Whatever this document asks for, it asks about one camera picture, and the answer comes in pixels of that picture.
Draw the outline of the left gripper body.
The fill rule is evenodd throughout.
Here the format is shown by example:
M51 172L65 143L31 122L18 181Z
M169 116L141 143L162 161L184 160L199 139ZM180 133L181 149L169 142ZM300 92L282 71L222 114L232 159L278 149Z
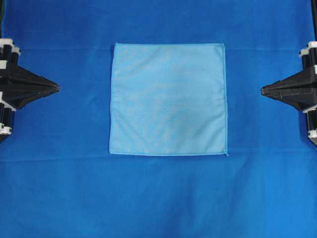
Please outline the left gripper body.
M9 137L13 131L13 123L17 106L9 102L9 89L6 88L11 82L10 67L17 65L21 50L15 46L10 38L0 39L0 142Z

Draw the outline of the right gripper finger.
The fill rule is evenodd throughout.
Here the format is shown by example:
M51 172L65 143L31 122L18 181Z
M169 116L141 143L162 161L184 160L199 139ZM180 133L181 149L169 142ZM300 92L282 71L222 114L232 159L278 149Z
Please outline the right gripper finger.
M272 91L282 89L297 89L313 87L317 85L317 67L311 66L286 79L264 86L261 91Z
M304 111L317 105L317 100L312 94L292 94L289 92L285 94L282 91L261 91L261 94L265 97L288 104L298 111Z

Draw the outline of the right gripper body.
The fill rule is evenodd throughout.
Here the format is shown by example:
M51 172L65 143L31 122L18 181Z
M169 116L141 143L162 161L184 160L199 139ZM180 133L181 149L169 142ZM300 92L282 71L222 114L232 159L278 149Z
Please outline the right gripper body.
M309 69L311 83L308 85L312 90L312 102L303 110L306 115L307 136L311 143L317 145L317 42L310 41L305 49L300 51L303 69Z

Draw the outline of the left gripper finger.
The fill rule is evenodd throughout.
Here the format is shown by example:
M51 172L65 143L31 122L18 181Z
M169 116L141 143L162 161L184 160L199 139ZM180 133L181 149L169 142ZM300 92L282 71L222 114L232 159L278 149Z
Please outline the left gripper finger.
M31 88L13 89L6 92L6 102L15 109L22 109L25 105L59 92L59 88Z
M58 84L13 63L6 64L6 77L17 82L59 88Z

